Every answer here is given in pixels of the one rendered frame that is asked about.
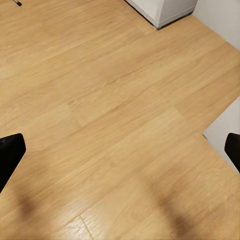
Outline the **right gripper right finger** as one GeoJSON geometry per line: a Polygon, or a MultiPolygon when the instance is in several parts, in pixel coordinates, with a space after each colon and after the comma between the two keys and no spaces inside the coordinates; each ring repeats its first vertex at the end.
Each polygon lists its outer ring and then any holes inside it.
{"type": "Polygon", "coordinates": [[[240,172],[240,135],[229,133],[224,150],[237,170],[240,172]]]}

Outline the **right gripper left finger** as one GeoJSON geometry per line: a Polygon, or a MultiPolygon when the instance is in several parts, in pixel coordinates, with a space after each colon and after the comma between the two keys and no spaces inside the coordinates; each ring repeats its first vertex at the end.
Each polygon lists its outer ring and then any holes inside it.
{"type": "Polygon", "coordinates": [[[0,193],[26,153],[22,133],[0,138],[0,193]]]}

